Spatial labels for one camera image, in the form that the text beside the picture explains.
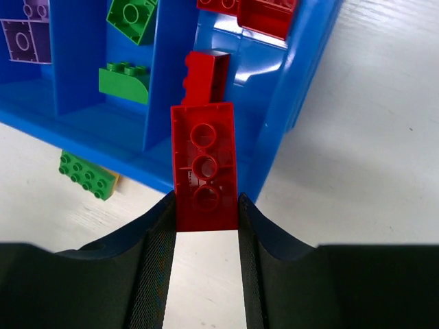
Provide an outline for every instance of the white table surface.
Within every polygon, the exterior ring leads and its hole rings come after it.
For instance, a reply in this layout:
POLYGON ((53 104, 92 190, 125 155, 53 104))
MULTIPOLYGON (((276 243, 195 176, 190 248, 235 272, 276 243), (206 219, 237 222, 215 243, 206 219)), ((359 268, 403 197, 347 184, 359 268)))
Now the white table surface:
MULTIPOLYGON (((439 242, 439 1, 346 0, 258 207, 312 245, 439 242)), ((0 241, 51 251, 116 230, 161 197, 107 202, 60 150, 0 125, 0 241)), ((164 328, 245 328, 236 232, 179 234, 164 328)))

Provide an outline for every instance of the plastic toy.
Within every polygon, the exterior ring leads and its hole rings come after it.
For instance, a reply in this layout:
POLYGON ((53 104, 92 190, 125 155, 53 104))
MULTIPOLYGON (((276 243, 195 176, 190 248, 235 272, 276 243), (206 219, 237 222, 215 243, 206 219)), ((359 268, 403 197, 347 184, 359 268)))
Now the plastic toy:
POLYGON ((221 51, 191 51, 186 57, 186 96, 183 105, 223 101, 230 55, 221 51))
POLYGON ((236 230, 233 104, 173 106, 177 231, 236 230))
POLYGON ((157 0, 112 0, 107 21, 136 45, 154 40, 157 0))
POLYGON ((51 63, 48 23, 18 19, 0 21, 12 61, 51 63))
POLYGON ((108 63, 99 69, 99 91, 116 97, 148 104, 150 74, 144 66, 131 66, 128 62, 108 63))
POLYGON ((25 0, 23 11, 30 20, 49 21, 49 0, 25 0))
POLYGON ((119 175, 62 151, 59 172, 70 177, 98 199, 107 200, 115 191, 119 175))
MULTIPOLYGON (((174 187, 170 108, 185 96, 185 58, 220 49, 230 54, 224 101, 235 111, 238 189, 256 200, 341 4, 302 0, 282 41, 199 10, 196 1, 161 0, 154 44, 138 47, 106 22, 108 0, 51 1, 52 65, 11 62, 0 40, 0 121, 167 193, 174 187), (99 92, 99 68, 122 60, 151 72, 148 105, 99 92)), ((0 18, 25 19, 22 2, 2 1, 0 18)))

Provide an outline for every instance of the green brick on table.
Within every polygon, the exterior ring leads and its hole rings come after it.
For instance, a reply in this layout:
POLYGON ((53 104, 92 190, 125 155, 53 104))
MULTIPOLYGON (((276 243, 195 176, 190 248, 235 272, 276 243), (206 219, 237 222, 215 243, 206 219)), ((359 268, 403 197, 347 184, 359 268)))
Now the green brick on table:
POLYGON ((59 172, 70 177, 86 191, 92 192, 96 198, 107 200, 113 193, 118 175, 104 168, 83 160, 67 151, 61 153, 59 172))
POLYGON ((150 74, 144 66, 129 62, 108 63, 99 69, 99 91, 141 104, 148 104, 150 74))
POLYGON ((107 22, 136 45, 151 45, 156 16, 157 0, 112 0, 107 22))

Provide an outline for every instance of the green curved lego brick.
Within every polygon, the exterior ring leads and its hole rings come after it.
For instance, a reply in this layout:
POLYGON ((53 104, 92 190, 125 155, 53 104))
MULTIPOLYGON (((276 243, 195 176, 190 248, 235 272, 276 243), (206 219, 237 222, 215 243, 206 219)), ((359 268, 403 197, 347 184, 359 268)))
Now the green curved lego brick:
POLYGON ((156 9, 156 0, 112 0, 107 22, 136 45, 149 45, 154 41, 156 9))
POLYGON ((59 172, 70 177, 86 191, 90 191, 98 199, 107 200, 114 191, 117 176, 104 168, 85 161, 67 151, 61 153, 59 172))
POLYGON ((128 62, 108 63, 99 69, 99 91, 142 104, 148 104, 150 74, 144 66, 128 62))

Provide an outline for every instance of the purple lego brick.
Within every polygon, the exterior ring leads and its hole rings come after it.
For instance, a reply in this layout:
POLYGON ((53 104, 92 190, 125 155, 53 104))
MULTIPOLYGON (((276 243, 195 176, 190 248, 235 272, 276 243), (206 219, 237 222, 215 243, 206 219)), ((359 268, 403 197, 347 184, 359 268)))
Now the purple lego brick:
POLYGON ((31 21, 49 21, 49 0, 25 0, 23 11, 31 21))
POLYGON ((51 64, 49 24, 42 21, 0 19, 11 60, 51 64))

